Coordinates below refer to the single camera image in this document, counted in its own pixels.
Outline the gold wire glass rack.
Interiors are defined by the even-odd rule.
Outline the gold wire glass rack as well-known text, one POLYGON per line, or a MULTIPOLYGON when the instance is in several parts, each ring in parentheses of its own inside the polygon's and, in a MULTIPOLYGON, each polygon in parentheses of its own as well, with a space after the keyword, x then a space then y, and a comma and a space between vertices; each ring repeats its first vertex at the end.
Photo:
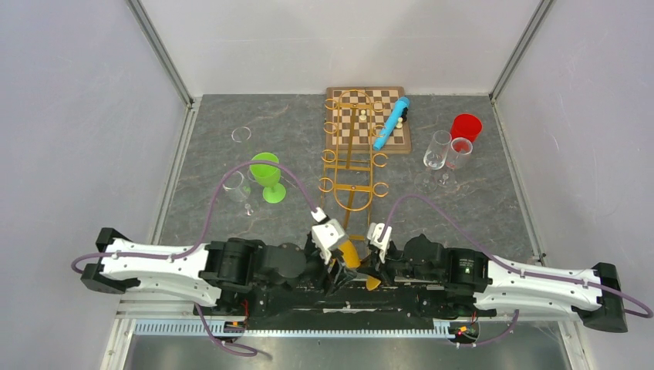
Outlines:
POLYGON ((374 180, 376 170, 388 159, 373 149, 376 134, 383 128, 378 120, 384 103, 364 89, 330 89, 325 108, 320 203, 340 208, 341 225, 364 256, 373 200, 388 194, 388 186, 374 180), (367 113, 365 122, 359 121, 362 109, 367 113))

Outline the clear wine glass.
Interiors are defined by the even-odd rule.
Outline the clear wine glass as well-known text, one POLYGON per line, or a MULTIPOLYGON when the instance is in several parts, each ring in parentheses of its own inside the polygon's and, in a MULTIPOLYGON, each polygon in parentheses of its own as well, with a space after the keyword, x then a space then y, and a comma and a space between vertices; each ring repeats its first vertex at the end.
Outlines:
POLYGON ((227 197, 240 204, 247 216, 252 216, 254 208, 249 202, 251 186, 248 178, 240 171, 231 174, 222 185, 227 197))
POLYGON ((414 185, 421 193, 429 193, 437 188, 436 172, 445 165, 452 136, 446 130, 437 130, 423 155, 426 169, 414 179, 414 185))
POLYGON ((246 143, 252 137, 252 131, 247 126, 240 126, 231 132, 231 139, 236 143, 246 143))
POLYGON ((456 184, 454 171, 466 165, 473 149, 473 143, 464 137, 457 137, 451 141, 446 155, 445 169, 437 178, 439 187, 453 187, 456 184))

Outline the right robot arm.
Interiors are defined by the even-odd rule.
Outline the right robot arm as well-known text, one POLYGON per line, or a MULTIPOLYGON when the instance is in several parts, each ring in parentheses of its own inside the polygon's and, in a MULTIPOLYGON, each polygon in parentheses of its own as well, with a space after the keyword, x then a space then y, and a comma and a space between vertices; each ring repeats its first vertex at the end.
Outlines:
POLYGON ((617 269, 597 263, 581 270, 522 264, 467 248, 446 248, 425 235, 413 237, 403 250, 392 241, 368 236, 365 272, 383 287, 417 288, 419 310, 433 318, 536 314, 578 319, 586 328, 626 333, 624 303, 617 269))

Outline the red plastic wine glass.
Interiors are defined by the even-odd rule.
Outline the red plastic wine glass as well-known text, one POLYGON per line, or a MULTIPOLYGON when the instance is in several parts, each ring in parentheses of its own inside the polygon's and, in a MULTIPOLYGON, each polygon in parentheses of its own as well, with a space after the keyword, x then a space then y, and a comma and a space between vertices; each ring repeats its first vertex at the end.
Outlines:
POLYGON ((479 118, 469 113, 456 116, 450 128, 452 139, 464 138, 474 143, 484 126, 479 118))

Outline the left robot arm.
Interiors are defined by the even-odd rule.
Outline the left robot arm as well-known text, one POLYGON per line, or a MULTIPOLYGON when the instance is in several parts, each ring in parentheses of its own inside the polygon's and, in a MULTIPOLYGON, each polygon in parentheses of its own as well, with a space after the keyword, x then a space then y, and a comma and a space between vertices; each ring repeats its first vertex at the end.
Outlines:
POLYGON ((358 264, 340 250, 325 250, 308 234, 304 247, 267 245, 232 237, 198 246, 138 244, 113 228, 96 239, 97 253, 75 259, 72 269, 84 285, 107 294, 152 291, 237 312, 257 291, 293 291, 308 286, 326 294, 356 277, 358 264))

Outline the green plastic wine glass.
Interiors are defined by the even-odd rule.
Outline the green plastic wine glass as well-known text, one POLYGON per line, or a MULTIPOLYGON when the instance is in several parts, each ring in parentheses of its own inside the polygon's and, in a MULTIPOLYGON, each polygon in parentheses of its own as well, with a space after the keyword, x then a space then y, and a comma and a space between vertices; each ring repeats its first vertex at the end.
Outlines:
POLYGON ((263 187, 264 201, 278 204, 284 200, 286 189, 280 183, 281 170, 279 168, 268 164, 251 164, 249 170, 255 181, 263 187))

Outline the orange plastic wine glass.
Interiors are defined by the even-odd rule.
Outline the orange plastic wine glass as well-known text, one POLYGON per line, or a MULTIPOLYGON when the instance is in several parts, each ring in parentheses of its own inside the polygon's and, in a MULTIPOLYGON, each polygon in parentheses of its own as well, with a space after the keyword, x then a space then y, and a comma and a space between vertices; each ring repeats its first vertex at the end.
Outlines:
MULTIPOLYGON (((346 267, 349 268, 360 267, 361 261, 359 259, 359 255, 351 240, 347 240, 344 243, 342 243, 339 246, 339 251, 342 253, 342 257, 346 264, 346 267)), ((373 291, 377 289, 380 286, 380 284, 381 284, 381 280, 372 276, 368 276, 366 280, 366 289, 368 291, 373 291)))

